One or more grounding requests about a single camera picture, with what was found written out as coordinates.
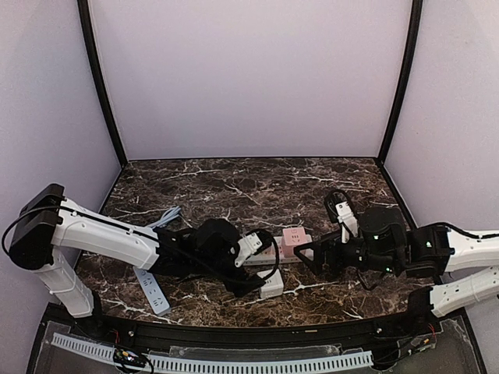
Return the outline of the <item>white multicolour power strip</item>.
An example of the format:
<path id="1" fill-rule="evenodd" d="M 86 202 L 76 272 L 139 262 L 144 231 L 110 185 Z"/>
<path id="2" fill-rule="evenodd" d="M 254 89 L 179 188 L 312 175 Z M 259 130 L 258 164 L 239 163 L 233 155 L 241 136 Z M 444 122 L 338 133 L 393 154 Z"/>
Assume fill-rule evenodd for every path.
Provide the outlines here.
<path id="1" fill-rule="evenodd" d="M 290 238 L 278 236 L 274 238 L 278 245 L 278 254 L 280 264 L 298 263 L 300 259 L 294 254 L 294 245 L 301 245 L 311 242 L 311 236 L 305 235 L 301 240 L 292 241 Z M 263 266 L 274 265 L 275 263 L 275 248 L 270 245 L 263 252 L 250 256 L 245 262 L 244 266 Z"/>

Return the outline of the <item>pink cube socket adapter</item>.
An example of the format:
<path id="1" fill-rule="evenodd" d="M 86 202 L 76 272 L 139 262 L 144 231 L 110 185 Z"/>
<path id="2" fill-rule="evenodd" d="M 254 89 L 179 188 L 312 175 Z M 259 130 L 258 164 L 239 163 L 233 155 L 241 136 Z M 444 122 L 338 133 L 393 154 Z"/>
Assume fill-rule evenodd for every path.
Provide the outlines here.
<path id="1" fill-rule="evenodd" d="M 294 248 L 306 243 L 306 231 L 303 227 L 284 228 L 282 230 L 281 248 L 285 257 L 294 255 Z"/>

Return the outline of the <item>white cube socket adapter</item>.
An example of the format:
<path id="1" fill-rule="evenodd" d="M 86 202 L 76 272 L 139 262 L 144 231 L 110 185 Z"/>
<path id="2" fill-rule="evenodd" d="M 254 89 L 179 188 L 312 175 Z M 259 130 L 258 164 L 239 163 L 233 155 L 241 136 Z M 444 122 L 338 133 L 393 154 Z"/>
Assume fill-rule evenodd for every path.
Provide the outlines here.
<path id="1" fill-rule="evenodd" d="M 268 299 L 281 296 L 284 292 L 284 282 L 280 270 L 277 270 L 271 277 L 265 280 L 265 284 L 259 288 L 259 296 Z"/>

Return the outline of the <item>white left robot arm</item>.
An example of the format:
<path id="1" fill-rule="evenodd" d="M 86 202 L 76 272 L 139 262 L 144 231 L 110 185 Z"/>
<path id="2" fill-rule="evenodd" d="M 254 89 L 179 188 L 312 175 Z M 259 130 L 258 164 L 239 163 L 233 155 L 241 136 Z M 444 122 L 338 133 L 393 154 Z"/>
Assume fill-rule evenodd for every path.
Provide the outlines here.
<path id="1" fill-rule="evenodd" d="M 219 218 L 179 231 L 127 224 L 81 207 L 64 195 L 59 184 L 48 185 L 25 205 L 1 238 L 9 259 L 38 275 L 75 319 L 96 319 L 99 297 L 68 265 L 62 247 L 117 259 L 164 277 L 214 277 L 242 297 L 266 280 L 248 274 L 244 262 L 276 245 L 264 229 L 242 235 Z"/>

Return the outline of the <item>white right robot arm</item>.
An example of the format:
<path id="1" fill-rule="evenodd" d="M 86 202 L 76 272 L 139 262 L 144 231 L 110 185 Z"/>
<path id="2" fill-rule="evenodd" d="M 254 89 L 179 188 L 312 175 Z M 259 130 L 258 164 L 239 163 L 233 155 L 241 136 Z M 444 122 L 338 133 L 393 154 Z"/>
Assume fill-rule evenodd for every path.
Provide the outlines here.
<path id="1" fill-rule="evenodd" d="M 408 231 L 400 210 L 373 207 L 359 217 L 339 203 L 331 212 L 339 230 L 293 249 L 316 275 L 323 266 L 338 273 L 346 267 L 358 272 L 380 271 L 407 277 L 439 277 L 475 268 L 460 280 L 412 292 L 408 313 L 437 318 L 498 294 L 498 235 L 492 231 L 464 231 L 449 223 L 435 223 Z"/>

